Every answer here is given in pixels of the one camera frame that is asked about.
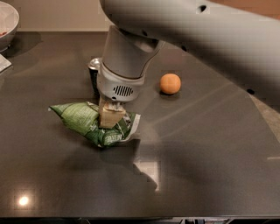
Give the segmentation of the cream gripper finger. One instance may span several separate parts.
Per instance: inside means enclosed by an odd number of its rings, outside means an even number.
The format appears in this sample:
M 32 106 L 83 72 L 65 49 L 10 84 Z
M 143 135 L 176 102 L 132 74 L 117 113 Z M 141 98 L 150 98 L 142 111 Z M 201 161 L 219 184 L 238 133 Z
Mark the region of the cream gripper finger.
M 100 127 L 112 129 L 126 114 L 120 102 L 112 102 L 101 98 L 99 100 Z

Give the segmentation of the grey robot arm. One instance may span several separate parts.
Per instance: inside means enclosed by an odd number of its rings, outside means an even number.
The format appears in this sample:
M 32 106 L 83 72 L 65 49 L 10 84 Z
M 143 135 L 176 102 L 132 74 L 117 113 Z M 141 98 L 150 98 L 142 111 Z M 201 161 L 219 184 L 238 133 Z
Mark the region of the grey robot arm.
M 137 98 L 162 43 L 190 53 L 280 107 L 280 21 L 209 0 L 100 0 L 112 22 L 97 76 L 100 105 Z

